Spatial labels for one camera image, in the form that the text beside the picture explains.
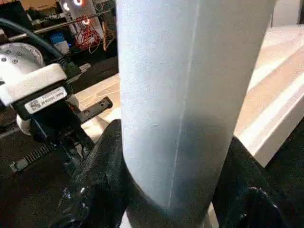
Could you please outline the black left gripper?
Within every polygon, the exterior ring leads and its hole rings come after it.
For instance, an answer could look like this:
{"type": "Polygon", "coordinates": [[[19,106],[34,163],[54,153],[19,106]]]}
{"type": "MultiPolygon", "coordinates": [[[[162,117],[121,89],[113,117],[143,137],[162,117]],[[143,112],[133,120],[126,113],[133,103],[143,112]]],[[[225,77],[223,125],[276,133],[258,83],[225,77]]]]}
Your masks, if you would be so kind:
{"type": "Polygon", "coordinates": [[[83,111],[66,99],[46,108],[39,105],[37,100],[31,104],[35,109],[34,114],[30,114],[22,102],[16,102],[12,107],[21,119],[29,121],[30,135],[43,145],[14,161],[10,165],[14,173],[24,170],[52,151],[57,152],[68,173],[73,173],[95,146],[81,125],[113,106],[107,96],[83,111]]]}

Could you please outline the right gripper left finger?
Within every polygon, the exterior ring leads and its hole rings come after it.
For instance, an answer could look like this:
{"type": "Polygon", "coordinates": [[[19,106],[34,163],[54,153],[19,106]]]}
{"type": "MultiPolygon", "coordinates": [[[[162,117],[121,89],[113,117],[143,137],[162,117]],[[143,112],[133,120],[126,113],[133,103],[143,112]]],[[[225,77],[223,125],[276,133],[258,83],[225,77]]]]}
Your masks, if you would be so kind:
{"type": "Polygon", "coordinates": [[[128,205],[128,186],[121,120],[115,119],[76,169],[49,227],[120,227],[128,205]]]}

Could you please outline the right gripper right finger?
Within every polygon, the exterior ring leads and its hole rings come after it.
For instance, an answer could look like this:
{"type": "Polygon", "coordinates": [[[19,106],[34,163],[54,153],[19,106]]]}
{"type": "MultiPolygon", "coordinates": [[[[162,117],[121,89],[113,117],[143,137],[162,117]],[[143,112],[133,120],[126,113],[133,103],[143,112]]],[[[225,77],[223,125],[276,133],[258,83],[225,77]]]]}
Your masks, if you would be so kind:
{"type": "Polygon", "coordinates": [[[302,228],[304,217],[233,137],[212,199],[221,228],[302,228]]]}

